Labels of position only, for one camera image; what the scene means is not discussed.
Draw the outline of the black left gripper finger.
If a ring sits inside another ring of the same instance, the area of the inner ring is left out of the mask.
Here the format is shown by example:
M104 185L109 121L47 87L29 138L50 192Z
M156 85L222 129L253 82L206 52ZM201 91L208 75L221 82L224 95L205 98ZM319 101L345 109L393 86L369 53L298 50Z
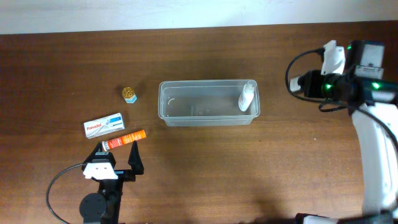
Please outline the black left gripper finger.
M129 159L127 163L131 166L132 170L144 170L144 165L142 163L141 157L139 155L139 150L137 146L137 141L132 143Z
M110 163L112 168L114 168L116 165L116 160L111 152L94 149L94 151L84 160L83 162L84 165L81 169L85 170L86 166L90 163L105 163L105 162Z

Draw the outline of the white Panadol box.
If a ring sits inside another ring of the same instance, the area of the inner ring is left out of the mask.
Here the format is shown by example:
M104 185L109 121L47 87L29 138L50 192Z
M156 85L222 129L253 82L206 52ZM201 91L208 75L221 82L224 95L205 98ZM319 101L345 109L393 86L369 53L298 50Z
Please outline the white Panadol box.
M83 126L85 135L88 139L97 138L105 134L125 129L121 113L115 113L103 118L87 121Z

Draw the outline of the small jar gold lid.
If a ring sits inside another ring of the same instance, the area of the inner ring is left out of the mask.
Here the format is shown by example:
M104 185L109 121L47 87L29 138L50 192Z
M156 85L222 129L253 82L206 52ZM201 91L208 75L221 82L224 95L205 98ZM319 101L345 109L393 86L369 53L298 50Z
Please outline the small jar gold lid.
M137 100L137 96L131 87L125 87L122 90L122 97L126 103L133 104Z

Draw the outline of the white squeeze bottle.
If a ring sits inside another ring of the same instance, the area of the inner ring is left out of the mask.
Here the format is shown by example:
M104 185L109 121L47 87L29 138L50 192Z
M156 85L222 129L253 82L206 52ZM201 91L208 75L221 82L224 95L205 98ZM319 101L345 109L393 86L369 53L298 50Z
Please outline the white squeeze bottle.
M257 88L257 83L254 80L249 80L244 86L238 100L239 109L243 112L247 111Z

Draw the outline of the dark bottle white cap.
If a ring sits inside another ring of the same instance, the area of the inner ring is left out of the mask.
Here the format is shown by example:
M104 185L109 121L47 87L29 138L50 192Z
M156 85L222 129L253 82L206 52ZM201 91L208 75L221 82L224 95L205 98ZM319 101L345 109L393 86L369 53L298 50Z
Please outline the dark bottle white cap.
M290 80L289 88L292 92L298 92L301 90L301 86L299 84L301 76L294 77Z

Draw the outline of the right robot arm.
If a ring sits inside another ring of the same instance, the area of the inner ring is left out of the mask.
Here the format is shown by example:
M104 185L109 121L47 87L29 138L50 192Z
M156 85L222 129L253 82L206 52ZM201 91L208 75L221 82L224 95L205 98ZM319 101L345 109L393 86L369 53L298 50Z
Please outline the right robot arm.
M317 103L321 112L348 110L358 135L364 179L362 214L329 218L299 213L295 223L397 223L397 84L382 79L385 46L335 40L313 50L323 62L295 78L285 78L295 98Z

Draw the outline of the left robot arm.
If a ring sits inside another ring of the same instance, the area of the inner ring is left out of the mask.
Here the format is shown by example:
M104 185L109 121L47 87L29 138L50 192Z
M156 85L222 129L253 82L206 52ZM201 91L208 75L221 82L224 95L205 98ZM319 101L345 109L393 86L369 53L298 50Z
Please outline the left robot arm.
M79 206L84 223L118 223L123 185L144 173L137 142L133 141L127 160L129 169L116 170L113 154L97 144L83 162L83 175L98 183L98 191L86 195Z

